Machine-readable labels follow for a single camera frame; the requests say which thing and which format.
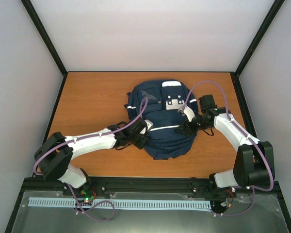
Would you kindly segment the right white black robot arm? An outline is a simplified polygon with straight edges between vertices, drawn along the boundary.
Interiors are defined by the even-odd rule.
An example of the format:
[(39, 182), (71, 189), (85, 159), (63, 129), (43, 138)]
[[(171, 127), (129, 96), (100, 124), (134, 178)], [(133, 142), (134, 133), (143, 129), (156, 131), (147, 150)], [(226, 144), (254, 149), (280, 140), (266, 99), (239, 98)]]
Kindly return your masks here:
[(200, 97), (199, 103), (201, 114), (195, 114), (187, 104), (180, 106), (178, 112), (186, 120), (177, 128), (177, 133), (192, 136), (198, 131), (216, 129), (237, 153), (232, 169), (209, 176), (211, 188), (253, 187), (271, 191), (275, 178), (273, 146), (247, 132), (227, 108), (215, 104), (212, 95)]

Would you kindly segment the navy blue student backpack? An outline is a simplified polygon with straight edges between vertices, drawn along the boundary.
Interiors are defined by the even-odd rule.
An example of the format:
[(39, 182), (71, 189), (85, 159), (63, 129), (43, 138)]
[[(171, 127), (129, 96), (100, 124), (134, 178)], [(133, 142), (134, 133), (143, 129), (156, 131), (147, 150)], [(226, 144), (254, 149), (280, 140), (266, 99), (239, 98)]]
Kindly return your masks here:
[(194, 142), (196, 133), (185, 136), (177, 133), (177, 128), (187, 120), (178, 109), (185, 103), (195, 114), (198, 113), (197, 100), (194, 94), (178, 80), (150, 80), (142, 82), (128, 92), (128, 103), (125, 104), (129, 119), (134, 119), (141, 111), (144, 97), (148, 103), (142, 118), (153, 123), (148, 133), (145, 151), (154, 160), (167, 160), (187, 154)]

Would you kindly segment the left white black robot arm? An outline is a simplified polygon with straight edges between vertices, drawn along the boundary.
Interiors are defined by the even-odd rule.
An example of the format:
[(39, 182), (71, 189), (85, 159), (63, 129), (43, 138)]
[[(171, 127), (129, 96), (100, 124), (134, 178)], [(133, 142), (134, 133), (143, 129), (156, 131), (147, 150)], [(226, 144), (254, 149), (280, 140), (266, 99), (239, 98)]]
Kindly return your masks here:
[(72, 186), (80, 195), (91, 190), (88, 175), (70, 163), (75, 158), (97, 150), (120, 150), (130, 145), (142, 149), (153, 123), (141, 117), (129, 123), (120, 122), (101, 131), (78, 136), (53, 133), (34, 154), (35, 168), (46, 182), (61, 181)]

